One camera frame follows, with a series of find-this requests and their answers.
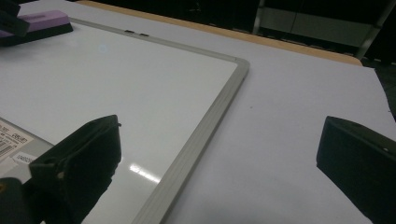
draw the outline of white table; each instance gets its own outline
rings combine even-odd
[[[250,62],[166,223],[370,223],[316,167],[316,154],[326,116],[396,139],[372,69],[60,0],[23,5],[21,14],[50,9]]]

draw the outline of whiteboard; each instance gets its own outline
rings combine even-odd
[[[83,223],[160,222],[248,62],[72,22],[70,34],[0,48],[0,117],[56,144],[87,121],[118,115],[122,159]]]

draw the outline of whiteboard surface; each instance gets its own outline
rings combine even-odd
[[[0,49],[0,117],[56,144],[89,120],[118,115],[122,161],[84,223],[131,223],[237,64],[73,28]]]

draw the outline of wooden edge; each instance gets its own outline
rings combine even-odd
[[[121,14],[144,18],[144,19],[148,19],[148,20],[152,20],[152,21],[166,22],[166,23],[170,23],[170,24],[174,24],[174,25],[178,25],[178,26],[183,26],[183,27],[188,27],[191,29],[199,30],[199,31],[208,32],[208,33],[215,34],[215,35],[227,36],[230,38],[245,40],[245,41],[248,41],[251,43],[274,47],[277,49],[285,49],[285,50],[289,50],[289,51],[293,51],[293,52],[297,52],[297,53],[302,53],[302,54],[306,54],[306,55],[310,55],[310,56],[315,56],[315,57],[319,57],[319,58],[323,58],[323,59],[340,62],[340,63],[350,63],[350,64],[355,64],[355,65],[361,66],[361,61],[357,58],[354,58],[352,56],[345,55],[345,54],[329,52],[329,51],[326,51],[323,49],[313,49],[313,48],[309,48],[306,46],[291,44],[288,42],[265,38],[265,37],[261,37],[261,36],[257,36],[257,35],[244,34],[244,33],[236,32],[236,31],[221,29],[219,27],[203,25],[203,24],[195,23],[195,22],[191,22],[191,21],[182,21],[182,20],[178,20],[178,19],[168,18],[165,16],[154,15],[154,14],[136,11],[136,10],[123,8],[123,7],[114,7],[114,6],[97,3],[97,2],[92,2],[92,1],[78,1],[78,3],[81,5],[84,5],[84,6],[97,7],[97,8],[101,8],[104,10],[118,12]]]

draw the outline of label sticker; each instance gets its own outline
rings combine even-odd
[[[18,152],[17,154],[15,154],[12,159],[14,161],[18,161],[21,163],[25,163],[25,164],[29,164],[30,162],[34,161],[35,159],[37,159],[37,157],[26,154],[24,152]]]
[[[33,140],[33,137],[0,120],[0,161]]]

